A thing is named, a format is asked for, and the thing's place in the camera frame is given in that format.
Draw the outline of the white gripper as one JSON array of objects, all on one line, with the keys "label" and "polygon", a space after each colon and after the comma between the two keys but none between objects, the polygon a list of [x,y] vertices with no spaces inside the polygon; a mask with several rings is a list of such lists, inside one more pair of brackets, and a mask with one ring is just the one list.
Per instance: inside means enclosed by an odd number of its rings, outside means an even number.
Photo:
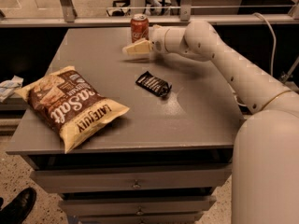
[{"label": "white gripper", "polygon": [[154,51],[162,54],[182,54],[187,49],[184,33],[184,28],[154,24],[150,33],[150,41],[141,38],[125,46],[122,53],[126,55],[144,55],[151,53],[153,48]]}]

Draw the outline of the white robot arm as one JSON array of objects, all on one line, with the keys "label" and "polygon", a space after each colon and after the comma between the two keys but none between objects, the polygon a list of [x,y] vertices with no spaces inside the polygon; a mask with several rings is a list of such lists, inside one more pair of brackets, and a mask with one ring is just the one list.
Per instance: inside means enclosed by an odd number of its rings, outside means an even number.
[{"label": "white robot arm", "polygon": [[299,224],[299,94],[226,45],[206,21],[155,25],[150,39],[122,49],[201,56],[249,109],[234,144],[232,224]]}]

